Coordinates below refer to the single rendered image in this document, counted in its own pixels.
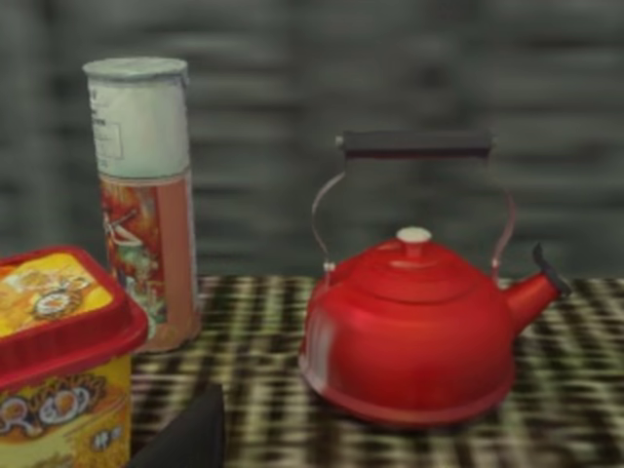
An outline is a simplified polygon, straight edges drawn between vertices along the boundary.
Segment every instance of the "gray wall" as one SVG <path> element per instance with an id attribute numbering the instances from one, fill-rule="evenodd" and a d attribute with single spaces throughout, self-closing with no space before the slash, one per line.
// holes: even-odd
<path id="1" fill-rule="evenodd" d="M 92 59 L 187 59 L 200 268 L 318 274 L 315 191 L 343 130 L 490 126 L 530 248 L 624 275 L 624 3 L 614 0 L 0 0 L 0 249 L 103 237 Z M 406 224 L 485 265 L 504 199 L 473 162 L 362 162 L 325 201 L 336 259 Z"/>

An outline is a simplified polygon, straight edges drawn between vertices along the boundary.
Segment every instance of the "kettle lid knob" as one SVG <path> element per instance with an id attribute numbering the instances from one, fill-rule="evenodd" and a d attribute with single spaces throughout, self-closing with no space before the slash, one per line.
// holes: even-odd
<path id="1" fill-rule="evenodd" d="M 431 232 L 422 227 L 404 227 L 397 232 L 397 239 L 406 244 L 421 244 L 431 239 Z"/>

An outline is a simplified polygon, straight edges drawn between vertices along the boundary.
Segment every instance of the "yellow container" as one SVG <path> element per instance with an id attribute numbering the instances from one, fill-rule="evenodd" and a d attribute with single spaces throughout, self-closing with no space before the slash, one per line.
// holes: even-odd
<path id="1" fill-rule="evenodd" d="M 83 251 L 0 260 L 0 468 L 126 465 L 146 338 L 143 312 Z"/>

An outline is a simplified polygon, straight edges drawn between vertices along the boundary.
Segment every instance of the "teapot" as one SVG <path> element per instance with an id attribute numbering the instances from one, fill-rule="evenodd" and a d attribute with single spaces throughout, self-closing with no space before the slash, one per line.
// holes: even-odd
<path id="1" fill-rule="evenodd" d="M 337 265 L 315 226 L 320 200 L 360 158 L 479 158 L 488 163 L 488 132 L 346 132 L 336 139 L 345 170 L 319 192 L 312 228 L 325 254 L 325 276 L 307 303 L 298 363 L 314 392 L 358 418 L 389 425 L 454 424 L 500 404 L 515 378 L 513 342 L 569 285 L 533 249 L 539 271 L 498 287 L 509 216 L 488 275 L 435 242 L 422 227 Z"/>

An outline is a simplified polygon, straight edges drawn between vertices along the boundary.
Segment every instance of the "kettle handle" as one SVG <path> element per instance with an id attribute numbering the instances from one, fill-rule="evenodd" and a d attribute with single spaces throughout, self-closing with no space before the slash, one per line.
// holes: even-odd
<path id="1" fill-rule="evenodd" d="M 344 132 L 335 139 L 335 144 L 344 153 L 343 171 L 332 177 L 317 193 L 312 203 L 312 232 L 325 256 L 324 269 L 329 278 L 334 264 L 330 262 L 327 246 L 316 227 L 316 212 L 321 200 L 346 176 L 346 165 L 353 159 L 412 159 L 412 158 L 479 158 L 489 168 L 489 153 L 492 136 L 487 131 L 464 132 Z M 507 201 L 507 221 L 496 242 L 491 258 L 491 278 L 498 281 L 500 258 L 509 243 L 516 224 L 516 205 L 511 192 L 500 184 L 493 173 L 490 176 L 499 185 Z"/>

